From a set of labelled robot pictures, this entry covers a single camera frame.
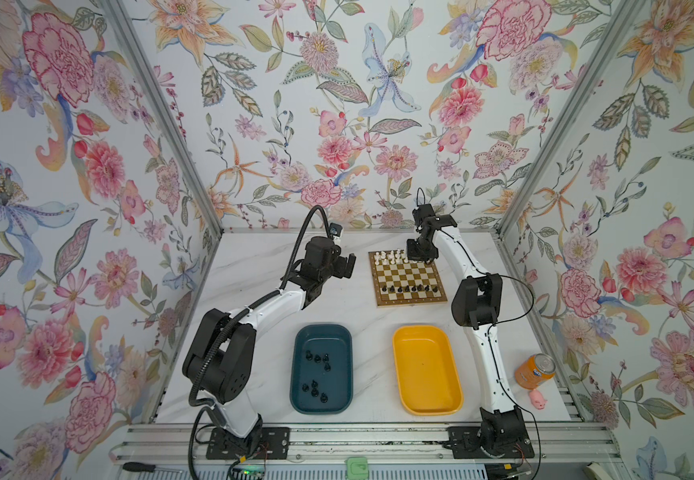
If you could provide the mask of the wooden chess board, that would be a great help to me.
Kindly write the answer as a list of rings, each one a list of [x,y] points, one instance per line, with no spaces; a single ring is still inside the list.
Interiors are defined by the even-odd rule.
[[[447,303],[437,265],[411,260],[405,250],[369,253],[373,290],[379,307]]]

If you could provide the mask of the dark teal plastic tray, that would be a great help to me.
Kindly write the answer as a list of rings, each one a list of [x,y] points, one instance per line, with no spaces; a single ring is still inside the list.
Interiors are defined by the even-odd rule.
[[[313,324],[295,339],[290,402],[306,415],[345,411],[353,399],[353,345],[350,331],[339,324]]]

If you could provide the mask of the yellow plastic tray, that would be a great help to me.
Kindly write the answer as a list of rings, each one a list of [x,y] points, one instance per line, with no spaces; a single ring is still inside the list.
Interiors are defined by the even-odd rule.
[[[393,335],[398,390],[416,416],[446,416],[464,404],[456,362],[446,333],[432,325],[400,327]]]

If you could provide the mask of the orange drink can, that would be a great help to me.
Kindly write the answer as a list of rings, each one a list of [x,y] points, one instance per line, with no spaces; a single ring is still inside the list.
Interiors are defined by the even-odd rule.
[[[516,369],[515,380],[522,388],[535,390],[552,380],[556,370],[556,363],[551,356],[545,353],[537,353],[529,357]]]

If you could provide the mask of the pink pig toy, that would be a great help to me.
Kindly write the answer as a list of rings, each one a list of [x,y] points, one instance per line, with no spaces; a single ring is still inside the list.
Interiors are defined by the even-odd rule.
[[[536,410],[544,410],[547,406],[547,399],[538,389],[533,389],[529,391],[529,399],[531,405]]]

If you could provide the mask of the green clip on rail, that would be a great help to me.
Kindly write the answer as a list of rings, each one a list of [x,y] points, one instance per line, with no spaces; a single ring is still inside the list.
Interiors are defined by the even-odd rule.
[[[347,480],[368,480],[370,476],[369,462],[365,457],[350,457],[346,460]]]

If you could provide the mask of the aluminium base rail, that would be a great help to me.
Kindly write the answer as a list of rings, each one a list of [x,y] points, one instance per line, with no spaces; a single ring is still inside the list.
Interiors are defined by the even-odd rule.
[[[464,446],[449,439],[448,430],[475,424],[454,423],[330,423],[293,424],[286,440],[287,456],[260,452],[254,463],[267,465],[341,464],[348,458],[363,457],[372,464],[421,464],[480,461],[499,463],[524,458],[532,467],[553,463],[617,463],[619,447],[613,435],[598,423],[539,422],[539,435],[529,425],[530,440],[510,453],[478,454],[482,458],[456,458]],[[188,424],[151,424],[127,429],[122,444],[113,447],[114,464],[137,461],[164,465],[186,465]]]

